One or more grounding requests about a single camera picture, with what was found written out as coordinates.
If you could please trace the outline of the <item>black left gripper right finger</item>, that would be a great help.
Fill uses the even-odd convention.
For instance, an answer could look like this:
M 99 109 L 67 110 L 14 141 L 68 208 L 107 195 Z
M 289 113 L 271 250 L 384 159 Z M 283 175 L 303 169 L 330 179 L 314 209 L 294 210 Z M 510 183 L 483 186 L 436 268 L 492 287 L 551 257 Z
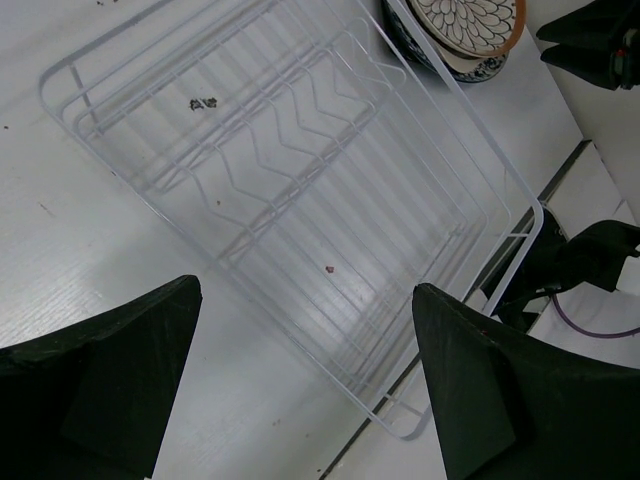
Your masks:
M 635 479 L 639 373 L 418 285 L 412 315 L 450 479 Z

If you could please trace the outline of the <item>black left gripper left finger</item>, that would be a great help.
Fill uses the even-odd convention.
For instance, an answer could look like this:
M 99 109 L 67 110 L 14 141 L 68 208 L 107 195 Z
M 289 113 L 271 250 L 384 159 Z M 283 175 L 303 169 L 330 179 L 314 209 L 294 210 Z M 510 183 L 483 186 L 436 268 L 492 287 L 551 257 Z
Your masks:
M 151 478 L 202 300 L 183 275 L 2 348 L 2 478 Z

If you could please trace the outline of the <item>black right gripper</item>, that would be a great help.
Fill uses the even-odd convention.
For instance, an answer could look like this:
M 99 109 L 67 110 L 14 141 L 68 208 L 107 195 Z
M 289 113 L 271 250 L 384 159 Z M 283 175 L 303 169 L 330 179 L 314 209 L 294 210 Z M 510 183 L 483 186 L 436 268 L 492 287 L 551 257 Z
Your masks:
M 607 90 L 639 85 L 639 2 L 592 1 L 536 32 L 552 43 L 609 43 L 610 53 L 556 45 L 541 60 Z

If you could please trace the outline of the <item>orange rimmed petal pattern plate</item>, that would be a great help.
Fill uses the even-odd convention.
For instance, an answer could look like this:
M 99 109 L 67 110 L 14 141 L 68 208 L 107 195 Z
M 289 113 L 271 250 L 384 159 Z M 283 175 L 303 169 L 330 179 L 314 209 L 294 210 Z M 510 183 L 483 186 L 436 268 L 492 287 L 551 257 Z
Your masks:
M 524 0 L 410 0 L 407 5 L 440 44 L 470 57 L 505 55 L 526 25 Z

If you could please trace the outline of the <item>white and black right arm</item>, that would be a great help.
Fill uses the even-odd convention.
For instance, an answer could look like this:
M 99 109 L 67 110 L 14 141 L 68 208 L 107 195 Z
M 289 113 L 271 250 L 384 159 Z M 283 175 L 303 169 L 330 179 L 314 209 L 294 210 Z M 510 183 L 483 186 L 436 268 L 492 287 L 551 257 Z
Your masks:
M 549 46 L 544 63 L 605 90 L 639 84 L 639 4 L 592 1 L 541 26 L 536 36 Z M 569 240 L 539 234 L 492 314 L 517 326 L 524 308 L 539 298 L 583 283 L 607 292 L 639 293 L 639 229 L 603 220 Z

